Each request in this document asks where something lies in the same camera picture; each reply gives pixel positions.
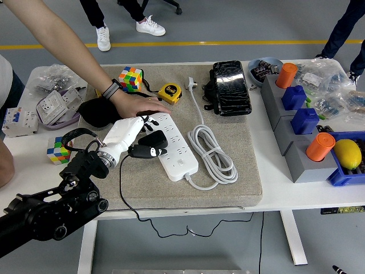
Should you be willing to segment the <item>person's left hand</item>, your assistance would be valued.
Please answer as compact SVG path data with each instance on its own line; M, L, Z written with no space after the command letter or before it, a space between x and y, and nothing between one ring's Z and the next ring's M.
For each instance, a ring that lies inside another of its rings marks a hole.
M157 98L144 98L139 95L126 94L117 90L109 99L116 107L122 118L132 118L139 115L146 115L148 112L171 113Z

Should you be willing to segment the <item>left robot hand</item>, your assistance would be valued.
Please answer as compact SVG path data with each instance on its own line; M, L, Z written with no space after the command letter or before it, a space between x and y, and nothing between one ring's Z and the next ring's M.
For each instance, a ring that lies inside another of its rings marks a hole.
M141 159L152 159L167 153L164 148L132 144L143 127L152 130L149 123L155 126L159 124L148 115L121 119L114 123L104 138L102 147L98 150L98 156L107 168L115 168L120 155L126 151L129 156Z

